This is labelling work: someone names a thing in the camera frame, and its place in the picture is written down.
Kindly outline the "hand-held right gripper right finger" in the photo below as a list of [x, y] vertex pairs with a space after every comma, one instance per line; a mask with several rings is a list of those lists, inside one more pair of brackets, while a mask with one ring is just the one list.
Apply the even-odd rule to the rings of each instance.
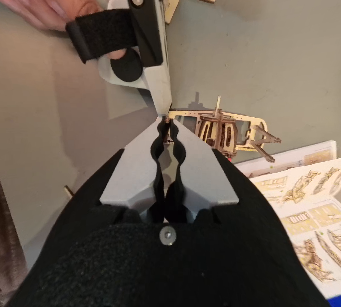
[[212, 208], [237, 204], [237, 197], [224, 173], [215, 149], [171, 119], [173, 154], [178, 161], [176, 181], [184, 192], [186, 208]]

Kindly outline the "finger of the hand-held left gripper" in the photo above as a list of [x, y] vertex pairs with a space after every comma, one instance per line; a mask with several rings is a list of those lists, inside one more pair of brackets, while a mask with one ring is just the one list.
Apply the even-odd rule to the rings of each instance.
[[146, 83], [151, 93], [158, 116], [166, 116], [172, 104], [169, 59], [164, 19], [163, 2], [155, 1], [163, 62], [159, 66], [147, 67], [144, 71]]

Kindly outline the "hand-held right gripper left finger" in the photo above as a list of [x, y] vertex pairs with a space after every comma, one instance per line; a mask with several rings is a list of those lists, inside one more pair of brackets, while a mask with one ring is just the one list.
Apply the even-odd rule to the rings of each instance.
[[155, 202], [153, 184], [157, 164], [151, 155], [152, 143], [159, 136], [158, 117], [141, 134], [126, 145], [104, 191], [102, 204], [130, 209], [148, 209]]

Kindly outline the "wooden model plane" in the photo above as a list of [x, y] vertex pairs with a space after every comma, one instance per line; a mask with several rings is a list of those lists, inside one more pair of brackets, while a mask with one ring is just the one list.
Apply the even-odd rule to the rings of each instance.
[[282, 140], [269, 132], [267, 123], [261, 118], [225, 111], [220, 103], [221, 96], [218, 96], [214, 109], [170, 109], [168, 117], [230, 160], [237, 151], [250, 151], [274, 163], [274, 157], [264, 150], [264, 145]]

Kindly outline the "grey desk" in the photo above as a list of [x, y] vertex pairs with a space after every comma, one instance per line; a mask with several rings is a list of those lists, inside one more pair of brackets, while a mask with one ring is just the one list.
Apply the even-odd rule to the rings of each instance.
[[[156, 118], [148, 92], [107, 83], [65, 34], [1, 5], [1, 184], [28, 269], [67, 202]], [[335, 140], [340, 0], [180, 0], [167, 26], [174, 108], [259, 117], [281, 144]]]

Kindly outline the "assembly instruction booklet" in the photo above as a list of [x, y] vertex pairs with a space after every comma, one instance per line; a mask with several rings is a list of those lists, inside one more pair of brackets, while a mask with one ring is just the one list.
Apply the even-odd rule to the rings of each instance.
[[235, 164], [270, 203], [309, 277], [341, 294], [341, 159], [334, 140]]

